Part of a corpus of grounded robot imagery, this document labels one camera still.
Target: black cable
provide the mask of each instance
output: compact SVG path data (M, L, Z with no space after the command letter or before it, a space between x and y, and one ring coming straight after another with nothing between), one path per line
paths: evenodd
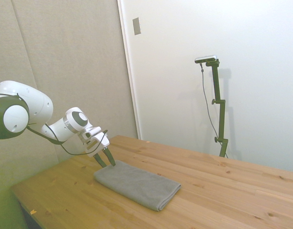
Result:
M53 131L53 130L52 130L47 124L45 124L45 125L46 125L46 126L51 130L51 132L54 134L56 140L59 141L58 138L57 138L57 136L55 135L54 131ZM89 152L89 153L83 153L83 154L72 154L72 153L69 153L69 152L65 149L65 147L64 147L62 144L61 144L61 147L66 151L66 153L68 153L68 154L70 154L70 155L74 155L74 156L91 154L91 153L93 153L94 151L96 151L97 148L99 148L99 146L100 146L101 142L103 141L103 139L104 139L105 134L107 133L107 131L108 131L108 130L103 131L104 135L103 135L102 139L100 140L98 146L97 146L94 150L92 150L91 152Z
M212 119L211 119L211 116L210 116L207 96L205 95L205 89L204 89L204 76L203 76L203 72L204 72L204 70L203 70L203 68L202 68L202 88L203 88L203 94L204 94L204 98L205 98L205 104L207 105L207 111L208 111L208 117L209 117L209 120L210 120L210 122L211 122L211 125L212 125L212 127L213 127L213 130L215 131L216 137L218 138L218 135L217 135L216 129L215 129L213 123L212 123Z

